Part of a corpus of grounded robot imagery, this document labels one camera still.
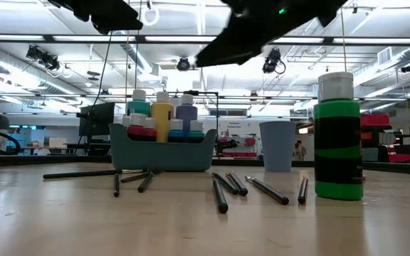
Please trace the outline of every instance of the white cap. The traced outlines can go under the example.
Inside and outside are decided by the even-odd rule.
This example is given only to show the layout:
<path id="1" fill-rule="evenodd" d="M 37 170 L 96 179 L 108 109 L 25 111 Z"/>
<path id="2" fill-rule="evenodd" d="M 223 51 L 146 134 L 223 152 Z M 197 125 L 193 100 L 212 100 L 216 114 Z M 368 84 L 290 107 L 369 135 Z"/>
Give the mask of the white cap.
<path id="1" fill-rule="evenodd" d="M 170 120 L 170 130 L 183 130 L 183 120 L 181 119 L 171 119 Z"/>
<path id="2" fill-rule="evenodd" d="M 194 103 L 194 96 L 189 94 L 183 94 L 182 105 L 192 105 Z"/>
<path id="3" fill-rule="evenodd" d="M 144 114 L 132 113 L 130 125 L 137 125 L 137 126 L 143 127 L 145 124 L 145 117 L 146 115 Z"/>
<path id="4" fill-rule="evenodd" d="M 156 128 L 156 123 L 154 122 L 154 118 L 146 117 L 145 118 L 145 125 L 143 126 L 147 129 L 154 129 Z"/>
<path id="5" fill-rule="evenodd" d="M 191 121 L 191 132 L 203 132 L 204 131 L 204 123 L 198 120 Z"/>
<path id="6" fill-rule="evenodd" d="M 169 93 L 168 92 L 158 92 L 156 94 L 156 102 L 168 102 Z"/>
<path id="7" fill-rule="evenodd" d="M 144 90 L 134 90 L 132 93 L 132 100 L 141 100 L 145 101 L 147 99 L 147 92 Z"/>

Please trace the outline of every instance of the desk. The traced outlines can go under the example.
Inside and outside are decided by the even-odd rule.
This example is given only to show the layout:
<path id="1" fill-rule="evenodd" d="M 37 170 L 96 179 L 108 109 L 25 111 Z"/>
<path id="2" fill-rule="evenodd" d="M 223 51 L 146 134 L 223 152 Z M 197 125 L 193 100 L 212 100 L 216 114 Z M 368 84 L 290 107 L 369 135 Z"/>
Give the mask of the desk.
<path id="1" fill-rule="evenodd" d="M 67 154 L 72 154 L 73 153 L 73 149 L 69 149 L 69 148 L 54 148 L 54 147 L 49 147 L 49 146 L 23 146 L 20 148 L 22 151 L 24 150 L 29 150 L 30 151 L 30 155 L 33 156 L 34 155 L 34 150 L 36 149 L 48 149 L 48 150 L 65 150 L 65 152 Z"/>
<path id="2" fill-rule="evenodd" d="M 111 169 L 70 163 L 0 167 L 0 255 L 372 256 L 410 255 L 410 175 L 365 171 L 363 201 L 316 198 L 314 172 L 267 173 L 263 167 L 212 167 L 164 173 L 144 193 L 113 176 L 43 181 L 43 174 Z M 255 176 L 291 200 L 282 206 L 246 184 L 217 213 L 210 173 Z M 296 197 L 310 179 L 306 206 Z"/>

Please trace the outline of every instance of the paint bottle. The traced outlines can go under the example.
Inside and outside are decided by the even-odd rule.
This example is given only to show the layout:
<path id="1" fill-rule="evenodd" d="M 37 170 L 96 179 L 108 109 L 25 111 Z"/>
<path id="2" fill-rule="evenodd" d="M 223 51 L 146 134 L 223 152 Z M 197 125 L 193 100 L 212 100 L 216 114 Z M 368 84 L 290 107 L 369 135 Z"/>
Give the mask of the paint bottle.
<path id="1" fill-rule="evenodd" d="M 146 142 L 156 142 L 156 122 L 154 118 L 146 117 L 144 124 L 144 140 Z"/>
<path id="2" fill-rule="evenodd" d="M 146 102 L 146 99 L 147 93 L 144 90 L 134 90 L 132 93 L 132 101 L 127 103 L 127 115 L 137 113 L 149 117 L 151 108 L 149 102 Z"/>
<path id="3" fill-rule="evenodd" d="M 154 118 L 157 131 L 157 142 L 167 142 L 169 137 L 169 121 L 174 113 L 174 105 L 169 103 L 168 92 L 158 92 L 156 103 L 151 106 L 151 117 Z"/>
<path id="4" fill-rule="evenodd" d="M 202 121 L 192 120 L 191 130 L 188 132 L 188 142 L 202 143 L 204 138 L 204 123 Z"/>
<path id="5" fill-rule="evenodd" d="M 183 120 L 171 119 L 169 142 L 183 143 L 185 142 L 185 133 L 183 132 Z"/>
<path id="6" fill-rule="evenodd" d="M 145 129 L 143 128 L 145 122 L 145 115 L 132 113 L 129 127 L 127 128 L 127 135 L 129 139 L 142 142 L 144 141 Z"/>
<path id="7" fill-rule="evenodd" d="M 182 105 L 177 107 L 177 119 L 183 120 L 183 131 L 187 134 L 191 121 L 197 120 L 197 108 L 192 105 L 194 97 L 189 94 L 182 96 Z"/>

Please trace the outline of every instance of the teal paint bottle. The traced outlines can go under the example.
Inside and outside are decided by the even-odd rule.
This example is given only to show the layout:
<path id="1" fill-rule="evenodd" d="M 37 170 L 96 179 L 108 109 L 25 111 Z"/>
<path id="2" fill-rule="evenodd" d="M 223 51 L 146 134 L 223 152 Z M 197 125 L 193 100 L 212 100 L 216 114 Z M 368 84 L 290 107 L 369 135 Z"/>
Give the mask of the teal paint bottle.
<path id="1" fill-rule="evenodd" d="M 147 117 L 151 114 L 151 106 L 146 102 L 147 93 L 144 90 L 134 90 L 132 101 L 127 103 L 127 115 L 132 113 L 144 114 Z"/>

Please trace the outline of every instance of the fluorescent light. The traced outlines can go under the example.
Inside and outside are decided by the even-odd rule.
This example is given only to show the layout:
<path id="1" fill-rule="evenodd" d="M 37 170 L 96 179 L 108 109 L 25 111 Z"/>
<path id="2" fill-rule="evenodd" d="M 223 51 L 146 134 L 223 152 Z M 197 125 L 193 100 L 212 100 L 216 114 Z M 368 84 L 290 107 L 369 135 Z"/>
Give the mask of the fluorescent light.
<path id="1" fill-rule="evenodd" d="M 410 44 L 410 38 L 335 38 L 333 43 L 362 43 L 362 44 Z"/>
<path id="2" fill-rule="evenodd" d="M 12 41 L 44 41 L 43 36 L 35 35 L 0 35 L 0 40 Z"/>
<path id="3" fill-rule="evenodd" d="M 364 98 L 368 101 L 405 101 L 406 99 L 395 99 L 395 98 Z"/>
<path id="4" fill-rule="evenodd" d="M 298 130 L 299 134 L 307 134 L 308 133 L 308 128 L 302 128 Z"/>
<path id="5" fill-rule="evenodd" d="M 322 43 L 324 38 L 308 37 L 282 37 L 273 41 L 273 43 Z"/>
<path id="6" fill-rule="evenodd" d="M 98 42 L 108 42 L 110 36 L 53 36 L 55 41 L 98 41 Z M 129 37 L 129 42 L 135 41 L 135 36 Z M 112 36 L 112 42 L 127 42 L 127 36 Z"/>
<path id="7" fill-rule="evenodd" d="M 145 36 L 146 41 L 161 42 L 211 42 L 215 36 Z"/>

